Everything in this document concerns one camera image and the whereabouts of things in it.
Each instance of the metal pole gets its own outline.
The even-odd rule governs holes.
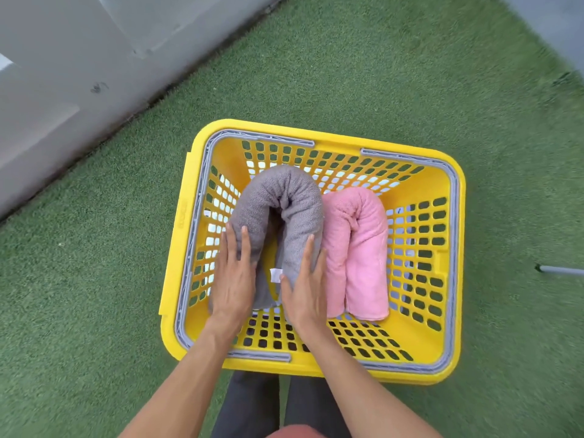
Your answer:
[[[567,275],[580,275],[584,277],[584,269],[570,269],[568,267],[536,265],[536,271],[545,273],[563,273]]]

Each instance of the person's left hand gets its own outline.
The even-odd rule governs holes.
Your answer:
[[[211,288],[213,314],[225,328],[241,329],[250,315],[255,295],[256,264],[250,263],[251,245],[246,226],[241,228],[241,259],[237,259],[237,240],[233,226],[227,223],[221,233],[219,253],[215,260],[215,282]]]

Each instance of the person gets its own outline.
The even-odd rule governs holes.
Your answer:
[[[122,438],[199,435],[223,360],[252,311],[256,265],[250,262],[246,227],[241,237],[238,260],[235,232],[227,224],[216,260],[213,314],[184,358],[123,430]],[[278,375],[234,372],[211,436],[439,437],[336,341],[326,324],[326,252],[320,252],[311,271],[313,249],[314,235],[310,235],[294,291],[282,275],[281,296],[288,322],[325,378],[291,377],[285,427],[279,430]]]

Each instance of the forearm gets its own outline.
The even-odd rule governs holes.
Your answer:
[[[211,316],[196,343],[120,435],[196,437],[223,360],[237,334]]]
[[[347,354],[327,327],[305,336],[354,438],[440,436]]]

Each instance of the person's right arm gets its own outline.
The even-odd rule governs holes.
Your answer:
[[[281,277],[282,302],[288,320],[325,375],[353,438],[440,437],[337,343],[326,325],[326,251],[321,252],[311,272],[313,248],[314,236],[311,235],[294,291],[288,279]]]

